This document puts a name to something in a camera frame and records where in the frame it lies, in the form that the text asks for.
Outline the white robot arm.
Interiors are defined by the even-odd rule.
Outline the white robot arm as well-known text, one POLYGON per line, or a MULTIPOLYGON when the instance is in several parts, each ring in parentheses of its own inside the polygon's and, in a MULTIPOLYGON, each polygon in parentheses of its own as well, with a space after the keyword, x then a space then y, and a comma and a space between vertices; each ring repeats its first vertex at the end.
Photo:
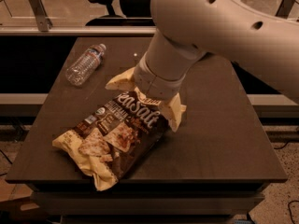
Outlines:
POLYGON ((147 52, 106 88, 138 89, 158 100, 172 130, 181 122, 181 83, 208 52, 238 63, 298 102, 298 22, 263 14, 240 0, 151 0, 150 11, 156 32, 147 52))

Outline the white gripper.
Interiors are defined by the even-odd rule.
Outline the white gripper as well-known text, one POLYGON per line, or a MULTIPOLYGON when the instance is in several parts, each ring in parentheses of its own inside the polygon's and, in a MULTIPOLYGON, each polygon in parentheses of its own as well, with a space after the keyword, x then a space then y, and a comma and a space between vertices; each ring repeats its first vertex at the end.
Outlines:
POLYGON ((147 97, 162 100, 158 108, 161 114, 167 119, 171 130, 176 132, 181 123, 182 114, 187 109, 187 106, 181 103, 180 95, 178 94, 184 78, 166 80, 158 77, 149 69, 146 62, 146 54, 144 54, 135 68, 132 67, 114 76, 106 84, 106 89, 132 91, 137 87, 147 97))

